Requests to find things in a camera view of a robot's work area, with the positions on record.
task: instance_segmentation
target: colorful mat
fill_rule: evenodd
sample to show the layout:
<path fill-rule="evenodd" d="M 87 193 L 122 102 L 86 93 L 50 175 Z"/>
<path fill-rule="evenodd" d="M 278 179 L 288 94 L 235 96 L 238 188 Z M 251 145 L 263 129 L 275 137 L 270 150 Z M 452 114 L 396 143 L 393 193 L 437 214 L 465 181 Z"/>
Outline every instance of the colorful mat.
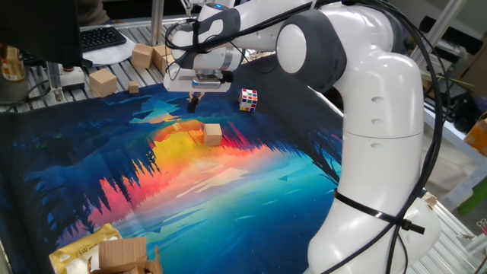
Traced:
<path fill-rule="evenodd" d="M 161 250 L 165 274 L 300 273 L 341 172 L 342 117 L 279 68 L 244 65 L 187 113 L 163 85 L 0 124 L 0 237 L 16 273 L 105 223 Z M 259 92 L 240 111 L 241 88 Z M 219 147 L 203 145 L 219 123 Z"/>

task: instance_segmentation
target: yellow package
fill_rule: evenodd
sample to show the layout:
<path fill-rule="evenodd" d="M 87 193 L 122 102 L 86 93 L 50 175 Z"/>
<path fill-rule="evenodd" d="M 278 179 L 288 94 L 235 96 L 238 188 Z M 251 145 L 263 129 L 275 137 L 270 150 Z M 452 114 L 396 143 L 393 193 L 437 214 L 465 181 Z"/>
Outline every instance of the yellow package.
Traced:
<path fill-rule="evenodd" d="M 98 244 L 102 241 L 119 239 L 122 239 L 122 236 L 111 224 L 102 226 L 92 235 L 83 237 L 49 255 L 54 272 L 56 274 L 88 273 L 90 256 L 98 259 Z"/>

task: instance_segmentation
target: rubik's cube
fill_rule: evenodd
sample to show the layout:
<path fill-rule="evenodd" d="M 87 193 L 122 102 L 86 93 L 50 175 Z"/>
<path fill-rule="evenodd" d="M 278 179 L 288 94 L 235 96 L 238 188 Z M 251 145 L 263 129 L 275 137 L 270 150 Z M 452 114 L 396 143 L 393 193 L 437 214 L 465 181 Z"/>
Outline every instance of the rubik's cube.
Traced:
<path fill-rule="evenodd" d="M 257 91 L 248 90 L 242 88 L 242 93 L 240 94 L 240 110 L 243 111 L 256 111 L 257 107 Z"/>

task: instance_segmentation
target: white paper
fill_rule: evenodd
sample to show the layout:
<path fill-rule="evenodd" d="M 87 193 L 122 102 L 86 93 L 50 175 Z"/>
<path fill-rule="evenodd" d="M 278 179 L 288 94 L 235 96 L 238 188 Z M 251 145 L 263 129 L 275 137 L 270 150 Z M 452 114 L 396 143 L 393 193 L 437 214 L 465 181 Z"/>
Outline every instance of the white paper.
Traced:
<path fill-rule="evenodd" d="M 89 51 L 87 53 L 83 53 L 83 58 L 92 61 L 93 67 L 118 64 L 121 61 L 130 58 L 130 56 L 132 56 L 135 43 L 127 36 L 123 36 L 127 39 L 127 42 L 123 45 Z"/>

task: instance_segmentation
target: cardboard box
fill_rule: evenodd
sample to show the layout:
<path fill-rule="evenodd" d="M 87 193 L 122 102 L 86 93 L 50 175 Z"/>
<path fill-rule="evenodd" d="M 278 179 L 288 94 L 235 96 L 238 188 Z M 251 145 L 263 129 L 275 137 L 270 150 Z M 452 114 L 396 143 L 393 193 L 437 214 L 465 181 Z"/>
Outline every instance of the cardboard box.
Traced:
<path fill-rule="evenodd" d="M 155 247 L 155 261 L 147 260 L 144 237 L 105 241 L 100 243 L 100 269 L 91 271 L 91 258 L 88 261 L 90 274 L 162 274 L 159 249 Z"/>
<path fill-rule="evenodd" d="M 465 140 L 467 144 L 487 156 L 487 113 L 480 116 L 479 121 L 473 126 Z"/>

